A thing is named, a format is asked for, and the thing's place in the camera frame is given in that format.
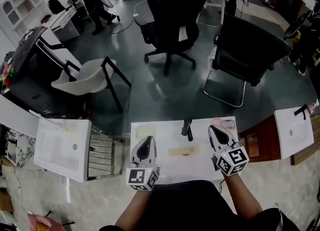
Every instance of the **gray floor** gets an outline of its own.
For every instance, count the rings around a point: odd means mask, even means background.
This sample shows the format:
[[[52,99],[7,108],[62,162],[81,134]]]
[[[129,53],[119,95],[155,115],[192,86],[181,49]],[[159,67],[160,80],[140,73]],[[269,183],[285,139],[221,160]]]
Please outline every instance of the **gray floor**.
[[[130,24],[135,5],[139,2],[133,0],[115,5],[114,10],[121,17],[121,25],[115,31]],[[147,3],[138,5],[136,12],[146,19],[152,18]],[[268,29],[278,37],[283,36],[277,24],[247,15],[242,15],[242,18]],[[218,8],[208,7],[202,10],[199,22],[214,26],[219,20]],[[174,56],[170,74],[164,77],[165,55],[152,56],[149,64],[144,63],[144,53],[153,51],[154,47],[144,43],[136,24],[133,23],[117,35],[110,35],[108,27],[96,36],[91,35],[94,25],[87,24],[85,32],[69,42],[71,52],[81,63],[108,55],[117,60],[119,68],[132,82],[132,88],[128,90],[116,75],[112,81],[125,108],[123,114],[117,113],[108,90],[93,95],[93,123],[107,134],[126,134],[130,132],[131,122],[181,120],[188,116],[236,116],[237,127],[241,131],[270,116],[274,110],[301,106],[313,102],[317,97],[308,76],[298,75],[288,63],[277,62],[274,71],[267,71],[257,87],[247,87],[244,105],[240,109],[211,100],[202,93],[201,86],[208,72],[207,57],[214,47],[216,28],[199,25],[199,29],[198,40],[187,52],[197,60],[196,71],[191,70],[189,62]],[[240,34],[234,36],[241,40]],[[250,45],[244,50],[250,54]],[[264,45],[261,54],[270,50],[268,45]],[[220,71],[214,71],[211,79],[213,81],[209,85],[212,86],[212,92],[225,97],[241,85],[240,81]],[[227,87],[230,80],[234,88]],[[301,230],[305,230],[319,208],[316,201],[319,169],[318,152],[296,167],[290,166],[289,159],[249,163],[242,178],[264,209],[278,203],[280,209]],[[75,221],[72,230],[97,231],[104,225],[114,224],[134,194],[125,184],[125,174],[85,183],[71,181],[71,203],[67,203],[61,176],[19,168],[14,174],[8,167],[3,172],[8,181],[15,217],[22,231],[28,230],[28,211],[45,215],[49,210],[54,212],[52,218],[59,222]],[[222,195],[233,208],[225,184]]]
[[[110,0],[112,3],[121,0]],[[114,5],[113,10],[120,15],[121,24],[114,32],[126,28],[133,19],[134,8],[141,0],[125,1]],[[204,8],[200,13],[199,23],[216,26],[220,15],[217,7]],[[151,19],[152,13],[147,2],[136,7],[136,13],[145,19]],[[242,15],[246,19],[278,37],[284,32],[279,25],[257,17]],[[118,67],[132,82],[131,90],[117,76],[112,80],[121,104],[125,108],[119,114],[110,91],[104,90],[93,95],[93,123],[108,135],[121,135],[130,132],[131,122],[183,120],[188,116],[194,119],[235,116],[239,131],[245,130],[264,118],[272,115],[274,110],[301,106],[314,102],[317,98],[309,76],[300,76],[294,66],[277,62],[273,71],[267,71],[256,87],[247,86],[244,104],[234,109],[206,97],[201,86],[208,73],[207,58],[214,47],[215,27],[199,25],[199,38],[194,46],[186,51],[197,61],[197,69],[191,69],[191,63],[174,55],[169,76],[164,77],[165,54],[149,58],[144,63],[144,54],[153,51],[151,44],[144,42],[140,28],[133,24],[124,32],[110,35],[110,27],[99,35],[92,36],[94,24],[86,24],[85,32],[68,44],[75,57],[84,63],[108,55],[117,60]],[[235,34],[241,40],[241,34]],[[250,54],[250,45],[243,49]],[[263,45],[264,51],[270,51]],[[216,95],[231,97],[241,81],[229,77],[222,71],[214,71],[208,88]],[[227,87],[228,81],[234,88]]]

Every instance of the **sneaker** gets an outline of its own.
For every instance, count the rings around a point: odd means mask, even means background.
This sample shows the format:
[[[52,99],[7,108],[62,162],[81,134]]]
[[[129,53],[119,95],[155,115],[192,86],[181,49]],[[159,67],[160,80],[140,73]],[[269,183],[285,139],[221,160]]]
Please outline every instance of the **sneaker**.
[[[300,67],[297,67],[296,69],[298,70],[298,73],[299,73],[300,75],[302,75],[303,77],[304,77],[304,76],[306,75],[306,73],[307,73],[307,68],[305,68],[305,71],[304,71],[304,72],[300,70]]]
[[[102,32],[103,30],[105,30],[105,28],[103,26],[101,27],[96,27],[95,30],[92,32],[92,35],[97,35],[99,34],[100,32]]]
[[[114,14],[111,14],[111,18],[107,21],[107,25],[110,25],[112,23],[112,21],[116,18],[117,16]]]
[[[291,63],[294,66],[297,66],[297,62],[291,61],[290,56],[288,56],[287,59],[288,59],[289,63]]]

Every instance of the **office chair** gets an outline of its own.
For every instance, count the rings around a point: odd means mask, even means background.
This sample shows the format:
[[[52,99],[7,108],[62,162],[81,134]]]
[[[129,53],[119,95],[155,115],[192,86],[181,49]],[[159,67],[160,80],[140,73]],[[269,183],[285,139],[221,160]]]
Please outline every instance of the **office chair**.
[[[246,20],[230,15],[224,16],[224,22],[214,36],[214,43],[216,52],[211,67],[244,82],[240,104],[234,105],[206,92],[205,86],[211,68],[202,91],[208,97],[234,108],[239,108],[244,103],[246,82],[257,86],[267,69],[271,69],[276,61],[291,53],[291,48],[282,39]]]
[[[156,50],[144,55],[144,62],[148,63],[148,56],[167,53],[164,75],[169,74],[171,55],[177,54],[192,62],[192,69],[196,69],[196,61],[183,53],[189,50],[199,36],[196,19],[206,0],[147,0],[154,17],[154,22],[147,23],[139,15],[134,17],[141,28],[145,43],[153,44]]]
[[[116,64],[117,62],[111,60],[108,56],[104,59],[90,60],[84,63],[81,68],[77,67],[72,62],[67,61],[59,79],[53,81],[51,86],[76,96],[85,95],[87,93],[97,93],[108,88],[111,91],[119,112],[122,113],[123,109],[111,83],[111,78],[114,73],[117,73],[129,87],[131,87],[131,83],[117,68]],[[79,72],[76,79],[70,74],[68,66]]]

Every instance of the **black office chair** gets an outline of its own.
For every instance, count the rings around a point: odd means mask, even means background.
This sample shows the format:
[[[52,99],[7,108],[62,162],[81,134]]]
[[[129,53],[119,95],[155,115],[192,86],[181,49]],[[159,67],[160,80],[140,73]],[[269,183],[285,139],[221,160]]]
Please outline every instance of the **black office chair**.
[[[146,53],[144,61],[149,62],[148,56],[167,53],[164,75],[169,74],[171,55],[177,54],[192,62],[196,69],[196,61],[183,53],[189,50],[199,36],[196,19],[206,0],[148,0],[148,5],[154,17],[154,22],[147,23],[139,15],[134,17],[140,26],[144,41],[153,44],[155,51]],[[179,41],[180,29],[185,27],[187,39]]]
[[[217,47],[212,68],[244,81],[240,105],[226,102],[206,92],[205,86],[211,69],[202,91],[208,97],[234,108],[239,108],[244,103],[246,82],[251,86],[257,86],[267,69],[272,69],[276,61],[291,53],[291,48],[282,39],[230,15],[224,16],[223,25],[214,36],[214,43]]]

